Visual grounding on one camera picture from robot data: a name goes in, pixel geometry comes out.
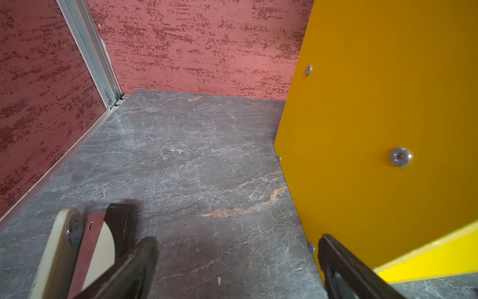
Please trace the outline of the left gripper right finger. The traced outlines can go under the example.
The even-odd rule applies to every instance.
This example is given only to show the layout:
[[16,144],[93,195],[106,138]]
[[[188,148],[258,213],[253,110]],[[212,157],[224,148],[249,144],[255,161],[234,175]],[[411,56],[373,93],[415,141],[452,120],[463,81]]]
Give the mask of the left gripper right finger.
[[330,299],[404,297],[330,234],[323,235],[319,240],[318,261]]

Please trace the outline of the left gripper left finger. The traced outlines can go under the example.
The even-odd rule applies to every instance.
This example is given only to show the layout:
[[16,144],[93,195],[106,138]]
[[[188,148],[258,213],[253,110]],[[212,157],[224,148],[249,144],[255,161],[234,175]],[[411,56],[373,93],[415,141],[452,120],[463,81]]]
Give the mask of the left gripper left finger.
[[158,257],[158,240],[155,237],[145,237],[76,298],[146,299]]

